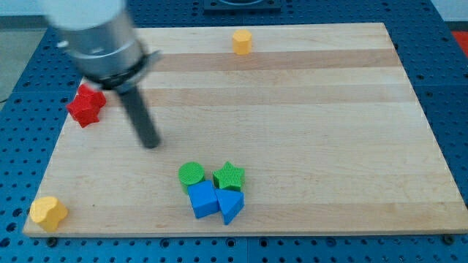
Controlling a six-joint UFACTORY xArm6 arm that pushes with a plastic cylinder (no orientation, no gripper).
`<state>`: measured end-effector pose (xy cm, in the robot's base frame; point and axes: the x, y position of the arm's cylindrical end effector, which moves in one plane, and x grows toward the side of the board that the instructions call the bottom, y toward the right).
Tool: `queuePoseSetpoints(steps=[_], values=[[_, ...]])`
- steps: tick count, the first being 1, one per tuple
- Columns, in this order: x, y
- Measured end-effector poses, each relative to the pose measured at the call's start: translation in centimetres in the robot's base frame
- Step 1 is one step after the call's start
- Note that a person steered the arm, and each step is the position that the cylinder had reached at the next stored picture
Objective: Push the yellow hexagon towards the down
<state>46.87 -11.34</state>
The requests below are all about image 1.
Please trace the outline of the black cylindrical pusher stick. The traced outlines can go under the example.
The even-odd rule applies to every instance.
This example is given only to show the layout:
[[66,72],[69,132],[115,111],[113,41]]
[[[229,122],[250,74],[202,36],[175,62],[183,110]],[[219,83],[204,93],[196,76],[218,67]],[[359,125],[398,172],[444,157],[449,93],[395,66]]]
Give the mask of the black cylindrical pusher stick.
[[143,147],[156,148],[161,139],[138,87],[123,85],[117,93]]

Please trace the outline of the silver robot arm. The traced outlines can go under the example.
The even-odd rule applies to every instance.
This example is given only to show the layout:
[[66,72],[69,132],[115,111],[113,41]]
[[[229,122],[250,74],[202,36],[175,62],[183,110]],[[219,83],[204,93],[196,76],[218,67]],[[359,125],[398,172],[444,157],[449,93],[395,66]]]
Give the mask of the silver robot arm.
[[61,37],[58,46],[72,58],[85,78],[113,90],[143,147],[155,148],[160,136],[138,83],[162,58],[149,53],[134,30],[122,0],[41,0],[45,19]]

